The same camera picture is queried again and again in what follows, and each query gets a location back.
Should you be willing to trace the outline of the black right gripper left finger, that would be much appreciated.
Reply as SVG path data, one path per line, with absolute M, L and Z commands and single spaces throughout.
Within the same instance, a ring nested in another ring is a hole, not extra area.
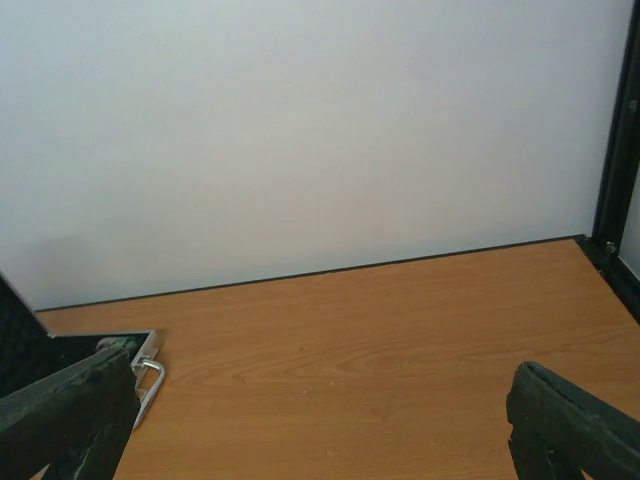
M 111 479 L 137 417 L 128 354 L 112 347 L 1 399 L 1 477 Z

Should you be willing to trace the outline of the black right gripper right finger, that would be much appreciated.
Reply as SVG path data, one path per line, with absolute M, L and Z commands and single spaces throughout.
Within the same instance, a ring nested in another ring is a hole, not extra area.
M 506 414 L 520 479 L 639 477 L 639 422 L 537 362 L 516 369 Z

